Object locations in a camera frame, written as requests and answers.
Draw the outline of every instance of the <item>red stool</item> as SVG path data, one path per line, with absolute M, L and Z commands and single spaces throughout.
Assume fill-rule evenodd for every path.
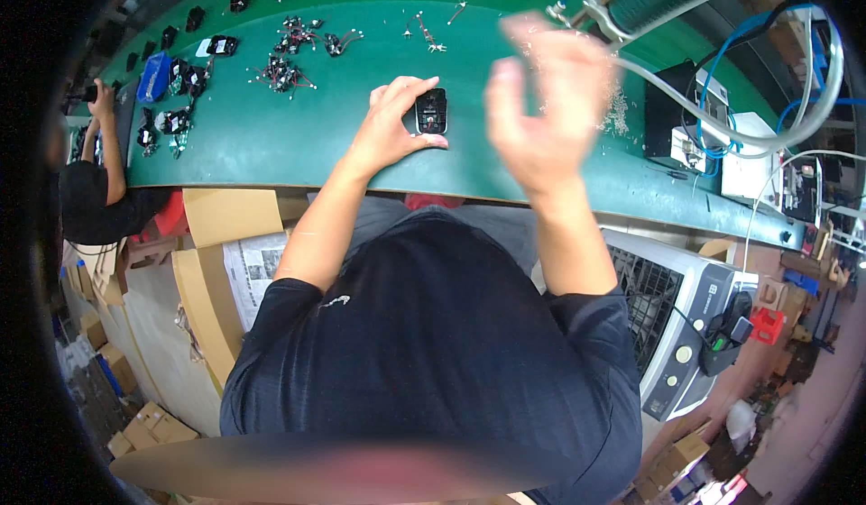
M 171 193 L 168 202 L 162 210 L 153 217 L 157 224 L 159 235 L 166 238 L 182 237 L 189 232 L 189 222 L 186 220 L 183 190 Z
M 782 325 L 785 324 L 782 312 L 770 308 L 752 308 L 749 320 L 753 326 L 749 337 L 771 346 L 776 343 L 778 335 L 782 333 Z

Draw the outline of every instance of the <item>workbench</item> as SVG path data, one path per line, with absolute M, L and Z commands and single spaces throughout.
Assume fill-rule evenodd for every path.
M 138 74 L 141 62 L 132 73 L 124 71 L 127 54 L 141 52 L 147 40 L 158 44 L 169 24 L 180 30 L 170 55 L 197 65 L 207 62 L 195 57 L 205 37 L 221 33 L 238 37 L 240 45 L 234 56 L 215 59 L 212 77 L 192 115 L 186 150 L 175 160 L 168 148 L 170 136 L 162 134 L 159 149 L 150 157 L 143 157 L 134 145 L 129 185 L 321 186 L 364 119 L 372 89 L 399 75 L 436 75 L 448 93 L 449 150 L 414 153 L 384 169 L 370 187 L 525 202 L 485 137 L 482 89 L 492 60 L 515 53 L 498 30 L 498 18 L 540 9 L 555 0 L 466 0 L 465 11 L 448 25 L 458 1 L 251 0 L 249 9 L 235 15 L 227 11 L 228 0 L 184 0 L 126 45 L 104 70 L 103 79 L 126 82 Z M 200 5 L 206 16 L 199 30 L 185 33 L 186 13 L 194 5 Z M 417 21 L 409 26 L 413 35 L 404 37 L 407 22 L 419 11 L 437 42 L 448 47 L 446 52 L 428 52 Z M 254 80 L 253 68 L 264 66 L 280 38 L 277 31 L 283 19 L 294 15 L 305 21 L 324 19 L 319 34 L 341 37 L 355 28 L 364 38 L 338 57 L 328 56 L 320 44 L 316 51 L 302 45 L 298 55 L 289 57 L 317 88 L 298 88 L 290 98 L 249 80 Z M 711 49 L 703 37 L 675 20 L 626 47 L 622 56 L 660 69 L 686 57 L 698 59 Z M 753 110 L 775 123 L 774 112 L 739 70 L 722 63 L 715 75 L 728 87 L 734 110 Z M 631 73 L 619 80 L 622 97 L 615 96 L 619 104 L 583 167 L 593 210 L 745 236 L 751 210 L 721 197 L 718 179 L 699 179 L 695 185 L 692 175 L 672 179 L 644 160 L 644 81 Z M 188 102 L 185 96 L 171 96 L 146 106 L 156 113 Z M 531 97 L 528 104 L 537 112 Z M 137 121 L 133 126 L 135 132 Z M 786 243 L 780 236 L 784 231 L 791 233 Z M 752 236 L 798 248 L 802 231 L 782 218 L 760 214 Z

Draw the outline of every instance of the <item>black t-shirt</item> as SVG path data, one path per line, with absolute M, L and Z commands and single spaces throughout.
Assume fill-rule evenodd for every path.
M 166 204 L 172 189 L 127 189 L 110 207 L 108 172 L 90 161 L 76 161 L 60 171 L 60 214 L 63 238 L 73 243 L 103 245 L 139 234 Z
M 579 469 L 530 497 L 607 503 L 641 456 L 628 326 L 619 288 L 543 297 L 480 230 L 422 215 L 362 247 L 324 296 L 295 279 L 267 288 L 220 429 L 542 447 Z

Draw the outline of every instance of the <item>white cable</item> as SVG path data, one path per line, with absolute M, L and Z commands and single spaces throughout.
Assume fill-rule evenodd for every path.
M 831 58 L 829 61 L 829 69 L 827 70 L 827 81 L 824 92 L 815 104 L 815 108 L 809 113 L 809 116 L 807 116 L 803 123 L 798 127 L 785 131 L 775 137 L 756 137 L 754 135 L 733 131 L 728 127 L 727 121 L 724 125 L 721 124 L 720 121 L 715 120 L 708 113 L 699 109 L 692 101 L 683 97 L 680 92 L 674 89 L 670 84 L 666 83 L 664 79 L 658 78 L 643 66 L 622 59 L 619 56 L 611 56 L 610 59 L 612 63 L 637 74 L 639 77 L 644 78 L 655 87 L 661 89 L 671 99 L 686 109 L 692 116 L 699 118 L 703 123 L 707 124 L 718 133 L 726 135 L 733 141 L 751 144 L 756 147 L 764 148 L 768 150 L 769 153 L 773 153 L 780 148 L 788 148 L 802 143 L 814 135 L 815 132 L 824 125 L 830 111 L 833 110 L 833 107 L 836 105 L 836 99 L 839 97 L 839 90 L 842 88 L 844 59 L 842 37 L 839 35 L 839 30 L 837 29 L 836 24 L 832 22 L 829 22 L 829 36 L 829 52 Z M 745 159 L 757 159 L 760 157 L 766 157 L 768 154 L 762 153 L 746 156 L 736 153 L 735 155 Z
M 806 109 L 809 108 L 809 94 L 811 94 L 811 81 L 815 78 L 815 66 L 812 59 L 812 42 L 811 42 L 811 7 L 806 13 L 806 82 L 803 84 L 803 99 L 801 99 L 800 108 L 797 110 L 797 117 L 794 118 L 792 129 L 800 125 L 803 121 L 803 115 L 806 114 Z
M 791 156 L 787 160 L 783 161 L 781 165 L 774 168 L 773 172 L 770 173 L 770 176 L 766 179 L 766 182 L 764 182 L 764 186 L 760 188 L 760 192 L 758 192 L 758 195 L 764 194 L 764 191 L 766 191 L 767 184 L 770 183 L 770 180 L 775 178 L 776 173 L 779 171 L 779 169 L 785 168 L 789 163 L 791 163 L 795 159 L 801 158 L 805 155 L 821 155 L 821 154 L 823 154 L 823 155 L 841 155 L 843 157 L 850 158 L 852 160 L 866 161 L 866 157 L 864 157 L 864 156 L 856 155 L 855 153 L 839 152 L 838 150 L 807 150 L 806 152 L 800 152 L 800 153 L 797 153 L 797 154 Z M 743 272 L 746 271 L 746 264 L 748 263 L 748 259 L 749 259 L 749 239 L 752 238 L 752 222 L 755 219 L 755 214 L 758 213 L 758 205 L 759 204 L 760 204 L 760 201 L 756 198 L 755 204 L 752 206 L 752 217 L 749 218 L 749 225 L 748 225 L 748 228 L 746 229 L 746 247 L 743 250 L 743 267 L 742 267 Z

